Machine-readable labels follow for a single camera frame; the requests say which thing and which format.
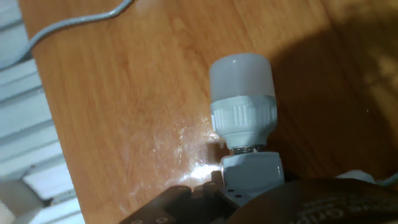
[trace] electrical cord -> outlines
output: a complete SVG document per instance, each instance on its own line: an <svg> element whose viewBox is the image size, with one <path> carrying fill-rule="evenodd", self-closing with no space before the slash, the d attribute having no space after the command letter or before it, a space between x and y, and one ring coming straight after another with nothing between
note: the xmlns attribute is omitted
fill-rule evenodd
<svg viewBox="0 0 398 224"><path fill-rule="evenodd" d="M19 53L16 57L5 61L5 62L0 62L0 71L4 70L6 68L9 68L18 62L20 62L32 49L34 45L43 37L46 35L59 30L64 27L68 26L73 26L77 24L84 24L87 22L93 22L93 21L100 21L103 19L109 19L112 17L115 17L119 15L120 13L123 12L125 8L132 3L133 0L124 0L120 5L118 5L116 8L109 12L104 12L104 13L99 13L99 14L94 14L94 15L89 15L89 16L81 16L81 17L76 17L76 18L70 18L70 19L65 19L60 22L56 22L54 24L49 25L48 27L40 30L36 35L33 36L33 38L30 39L29 43L24 47L21 53Z"/></svg>

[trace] black object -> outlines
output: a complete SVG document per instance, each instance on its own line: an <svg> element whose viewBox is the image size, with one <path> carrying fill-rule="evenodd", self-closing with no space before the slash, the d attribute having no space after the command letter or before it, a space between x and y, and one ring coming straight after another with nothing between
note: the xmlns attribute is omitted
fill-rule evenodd
<svg viewBox="0 0 398 224"><path fill-rule="evenodd" d="M167 189L121 224L384 223L398 220L398 193L354 179L295 180L239 207L221 183Z"/></svg>

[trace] led light bulb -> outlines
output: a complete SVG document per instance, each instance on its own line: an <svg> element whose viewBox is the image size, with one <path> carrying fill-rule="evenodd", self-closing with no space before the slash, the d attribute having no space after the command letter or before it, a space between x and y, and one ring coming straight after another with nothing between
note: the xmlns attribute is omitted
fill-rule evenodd
<svg viewBox="0 0 398 224"><path fill-rule="evenodd" d="M235 54L210 68L211 121L230 149L267 144L277 125L269 61L258 54Z"/></svg>

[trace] bulb base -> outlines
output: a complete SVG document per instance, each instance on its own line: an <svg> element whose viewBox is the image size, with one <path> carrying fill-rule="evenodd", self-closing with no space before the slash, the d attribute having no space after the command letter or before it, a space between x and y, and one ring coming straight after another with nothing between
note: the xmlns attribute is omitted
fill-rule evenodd
<svg viewBox="0 0 398 224"><path fill-rule="evenodd" d="M212 103L210 110L213 129L229 149L266 145L277 126L274 96L235 96Z"/></svg>

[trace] wood grain surface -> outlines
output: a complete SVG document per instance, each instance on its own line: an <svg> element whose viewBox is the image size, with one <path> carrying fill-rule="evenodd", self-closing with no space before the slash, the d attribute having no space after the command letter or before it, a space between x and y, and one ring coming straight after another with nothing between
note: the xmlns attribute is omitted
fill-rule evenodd
<svg viewBox="0 0 398 224"><path fill-rule="evenodd" d="M20 0L29 36L118 0ZM117 223L167 187L208 179L228 152L211 130L208 69L263 54L279 126L269 149L301 177L398 170L395 0L137 0L60 30L36 59L87 224Z"/></svg>

